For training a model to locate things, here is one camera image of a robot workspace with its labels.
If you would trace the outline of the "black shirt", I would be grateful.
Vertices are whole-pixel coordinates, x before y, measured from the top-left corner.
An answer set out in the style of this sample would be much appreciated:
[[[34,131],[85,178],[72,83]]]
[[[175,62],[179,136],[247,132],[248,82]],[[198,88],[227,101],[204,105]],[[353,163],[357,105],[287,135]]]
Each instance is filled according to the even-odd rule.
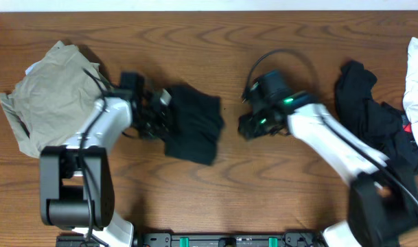
[[[212,165],[224,127],[220,97],[184,84],[170,87],[168,91],[172,96],[173,125],[164,138],[165,155]]]

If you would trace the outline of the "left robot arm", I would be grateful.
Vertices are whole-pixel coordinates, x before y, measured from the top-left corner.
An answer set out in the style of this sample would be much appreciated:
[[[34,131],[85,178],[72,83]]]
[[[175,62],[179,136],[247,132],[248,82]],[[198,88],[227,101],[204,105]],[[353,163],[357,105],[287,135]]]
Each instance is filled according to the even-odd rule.
[[[57,246],[142,246],[135,226],[115,211],[108,154],[128,128],[145,139],[166,133],[172,96],[147,90],[137,73],[123,73],[119,86],[88,77],[100,91],[92,113],[63,144],[40,153],[41,220],[64,231]]]

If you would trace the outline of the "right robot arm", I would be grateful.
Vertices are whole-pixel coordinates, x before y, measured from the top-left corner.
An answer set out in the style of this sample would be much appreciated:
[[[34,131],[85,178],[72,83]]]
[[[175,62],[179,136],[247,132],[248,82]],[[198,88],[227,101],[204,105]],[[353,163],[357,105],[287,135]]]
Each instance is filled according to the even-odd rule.
[[[322,231],[323,246],[396,246],[401,234],[418,227],[418,192],[404,160],[361,141],[313,95],[294,93],[279,71],[247,78],[242,99],[252,106],[239,118],[245,139],[286,130],[349,187],[347,219]]]

